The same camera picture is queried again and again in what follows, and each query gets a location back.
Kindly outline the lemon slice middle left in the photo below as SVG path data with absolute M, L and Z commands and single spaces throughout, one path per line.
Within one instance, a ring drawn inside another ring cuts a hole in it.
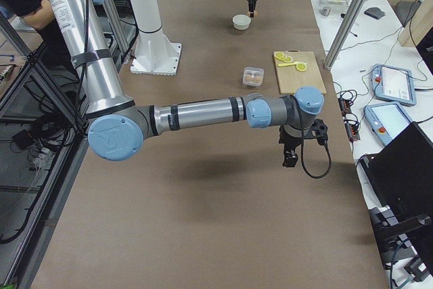
M 283 61 L 284 61 L 284 60 L 287 60 L 287 58 L 288 58 L 288 57 L 287 57 L 287 55 L 286 55 L 285 53 L 282 53 L 282 54 L 279 56 L 279 59 L 280 59 L 280 60 L 283 60 Z

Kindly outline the lemon slice upper left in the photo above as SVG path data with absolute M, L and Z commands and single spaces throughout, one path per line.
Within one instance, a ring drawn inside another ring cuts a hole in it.
M 293 59 L 292 59 L 291 56 L 287 55 L 287 56 L 283 59 L 283 62 L 285 62 L 285 63 L 290 63 L 290 62 L 293 62 Z

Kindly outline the blue teach pendant near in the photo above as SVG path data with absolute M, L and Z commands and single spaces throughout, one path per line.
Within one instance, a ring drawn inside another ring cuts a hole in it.
M 398 102 L 367 105 L 365 118 L 384 146 L 387 146 L 413 121 Z

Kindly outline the steel cup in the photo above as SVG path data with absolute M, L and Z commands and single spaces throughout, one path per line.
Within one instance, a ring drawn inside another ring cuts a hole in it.
M 330 7 L 323 7 L 321 9 L 320 13 L 323 17 L 328 17 L 331 13 L 331 8 Z

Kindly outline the lemon slice near knife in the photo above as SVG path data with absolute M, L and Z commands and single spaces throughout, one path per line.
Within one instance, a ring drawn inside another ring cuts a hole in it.
M 307 63 L 305 63 L 305 62 L 296 62 L 295 66 L 296 66 L 297 71 L 300 71 L 300 72 L 305 72 L 305 71 L 307 71 L 307 68 L 308 68 Z

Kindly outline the person in black shirt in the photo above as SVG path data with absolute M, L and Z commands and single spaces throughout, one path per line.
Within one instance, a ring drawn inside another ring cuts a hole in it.
M 70 53 L 48 0 L 4 0 L 11 10 L 35 29 L 47 48 L 71 73 L 75 73 Z

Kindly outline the white bowl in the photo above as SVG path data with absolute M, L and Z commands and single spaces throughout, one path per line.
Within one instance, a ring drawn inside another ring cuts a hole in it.
M 232 17 L 233 27 L 236 30 L 246 30 L 250 27 L 251 17 L 246 14 L 238 14 Z

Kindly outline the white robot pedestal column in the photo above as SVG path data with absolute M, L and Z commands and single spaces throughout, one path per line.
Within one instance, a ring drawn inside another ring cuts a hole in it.
M 172 43 L 164 34 L 157 0 L 130 0 L 139 34 L 131 72 L 174 76 L 182 44 Z

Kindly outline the clear plastic egg box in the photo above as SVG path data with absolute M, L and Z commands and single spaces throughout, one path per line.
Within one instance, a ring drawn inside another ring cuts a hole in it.
M 243 75 L 242 75 L 242 84 L 248 87 L 260 87 L 262 85 L 262 83 L 260 85 L 257 85 L 255 82 L 251 83 L 251 84 L 245 84 L 245 79 L 246 78 L 251 78 L 251 79 L 255 79 L 255 78 L 261 78 L 262 80 L 264 80 L 264 70 L 262 68 L 255 68 L 255 67 L 245 67 L 244 71 L 243 71 Z

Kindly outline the brown egg in box near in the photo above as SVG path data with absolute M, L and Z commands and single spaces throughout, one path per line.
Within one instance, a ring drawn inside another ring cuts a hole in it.
M 262 80 L 261 78 L 255 78 L 255 79 L 254 79 L 254 82 L 255 82 L 257 85 L 260 85 L 260 84 L 263 82 L 263 80 Z

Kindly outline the lemon slice lower left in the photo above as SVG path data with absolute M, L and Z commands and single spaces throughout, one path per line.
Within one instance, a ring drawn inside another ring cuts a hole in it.
M 276 51 L 276 52 L 274 53 L 274 57 L 277 58 L 278 60 L 280 60 L 280 59 L 279 59 L 279 56 L 280 56 L 282 53 L 284 53 L 284 52 Z

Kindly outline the blue teach pendant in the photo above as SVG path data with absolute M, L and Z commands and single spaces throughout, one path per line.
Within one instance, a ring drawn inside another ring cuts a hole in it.
M 417 99 L 410 70 L 376 64 L 371 69 L 373 94 L 384 101 L 396 101 L 404 106 L 415 106 Z
M 367 105 L 365 118 L 384 146 L 387 146 L 413 121 L 398 102 Z

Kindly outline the blue teach pendant far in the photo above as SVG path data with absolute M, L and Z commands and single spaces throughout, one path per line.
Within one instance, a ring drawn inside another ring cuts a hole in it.
M 371 69 L 373 94 L 384 101 L 396 101 L 404 106 L 415 106 L 417 99 L 410 70 L 376 64 Z

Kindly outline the wooden cutting board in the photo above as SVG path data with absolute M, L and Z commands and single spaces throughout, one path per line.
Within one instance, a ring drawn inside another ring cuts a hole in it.
M 278 63 L 283 63 L 283 60 L 278 60 L 274 57 L 277 80 L 279 84 L 279 92 L 281 94 L 292 94 L 303 87 L 312 86 L 320 90 L 322 94 L 326 94 L 326 88 L 315 59 L 315 54 L 312 51 L 280 51 L 292 57 L 293 62 L 307 63 L 307 71 L 297 71 L 296 66 L 278 67 Z

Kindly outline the small black square pad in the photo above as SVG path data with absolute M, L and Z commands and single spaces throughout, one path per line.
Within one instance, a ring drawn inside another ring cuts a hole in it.
M 383 11 L 382 11 L 380 8 L 378 8 L 378 7 L 370 7 L 370 8 L 367 8 L 367 9 L 364 11 L 364 14 L 367 15 L 367 16 L 369 16 L 369 17 L 371 17 L 371 18 L 374 18 L 374 19 L 376 19 L 376 20 L 379 20 L 380 18 L 383 18 L 383 17 L 386 15 L 386 13 L 383 12 Z

